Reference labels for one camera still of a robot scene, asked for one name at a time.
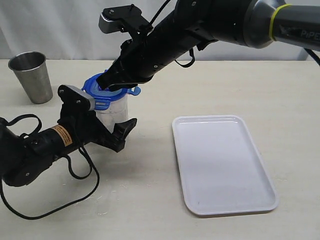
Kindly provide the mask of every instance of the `blue lid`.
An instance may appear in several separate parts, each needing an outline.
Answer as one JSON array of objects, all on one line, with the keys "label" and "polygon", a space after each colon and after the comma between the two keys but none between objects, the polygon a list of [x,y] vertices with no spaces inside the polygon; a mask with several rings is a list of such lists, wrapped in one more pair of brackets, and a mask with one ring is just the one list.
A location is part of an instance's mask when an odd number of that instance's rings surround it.
[{"label": "blue lid", "polygon": [[103,73],[99,73],[84,82],[82,88],[87,94],[91,95],[95,100],[95,110],[104,111],[110,107],[111,102],[122,99],[126,94],[138,96],[141,93],[140,87],[136,86],[134,90],[122,88],[118,91],[102,90],[97,83],[97,78]]}]

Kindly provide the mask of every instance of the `white table surface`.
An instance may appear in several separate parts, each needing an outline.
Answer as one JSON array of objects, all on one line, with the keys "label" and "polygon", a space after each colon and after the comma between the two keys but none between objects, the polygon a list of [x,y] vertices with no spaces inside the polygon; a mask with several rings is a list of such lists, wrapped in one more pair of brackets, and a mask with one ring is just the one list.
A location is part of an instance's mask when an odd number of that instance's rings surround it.
[{"label": "white table surface", "polygon": [[[54,98],[33,105],[7,60],[0,60],[0,115],[33,113],[49,128],[59,118],[61,84],[81,87],[111,61],[47,61]],[[1,240],[320,240],[320,79],[313,62],[196,62],[171,64],[129,97],[138,124],[120,153],[90,144],[101,174],[88,200],[47,218],[28,221],[0,203]],[[280,197],[268,214],[198,218],[183,202],[172,121],[179,116],[238,115],[246,122]],[[30,132],[26,120],[15,133]],[[88,170],[73,153],[75,171]],[[9,202],[38,215],[84,196],[95,184],[74,180],[59,160],[27,187],[9,188]]]}]

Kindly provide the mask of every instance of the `stainless steel cup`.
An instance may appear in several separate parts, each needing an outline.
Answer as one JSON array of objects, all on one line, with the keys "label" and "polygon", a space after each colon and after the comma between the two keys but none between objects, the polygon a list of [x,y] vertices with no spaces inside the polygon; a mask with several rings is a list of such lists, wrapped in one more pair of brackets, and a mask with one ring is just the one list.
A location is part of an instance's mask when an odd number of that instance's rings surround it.
[{"label": "stainless steel cup", "polygon": [[31,102],[44,104],[52,99],[45,55],[36,51],[24,52],[13,57],[8,66],[19,79]]}]

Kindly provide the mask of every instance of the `white tray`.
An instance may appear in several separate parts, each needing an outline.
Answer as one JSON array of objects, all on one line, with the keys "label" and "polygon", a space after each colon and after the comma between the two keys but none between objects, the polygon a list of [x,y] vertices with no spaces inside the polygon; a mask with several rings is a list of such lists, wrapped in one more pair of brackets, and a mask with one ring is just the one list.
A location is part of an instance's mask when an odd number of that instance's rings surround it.
[{"label": "white tray", "polygon": [[275,187],[244,121],[186,116],[172,123],[184,201],[199,216],[269,212]]}]

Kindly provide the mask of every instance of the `white backdrop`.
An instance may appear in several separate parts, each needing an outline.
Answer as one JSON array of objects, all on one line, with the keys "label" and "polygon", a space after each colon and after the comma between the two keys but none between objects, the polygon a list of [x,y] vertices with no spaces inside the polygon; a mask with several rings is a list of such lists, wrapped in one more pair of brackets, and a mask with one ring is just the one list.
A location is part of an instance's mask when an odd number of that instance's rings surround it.
[{"label": "white backdrop", "polygon": [[[99,16],[104,8],[135,4],[150,20],[164,0],[0,0],[0,59],[39,51],[48,59],[113,60],[127,33],[103,34]],[[292,0],[293,4],[320,5],[319,0]],[[157,23],[170,13],[165,8]],[[273,43],[265,49],[218,42],[197,52],[198,60],[305,60],[296,46]]]}]

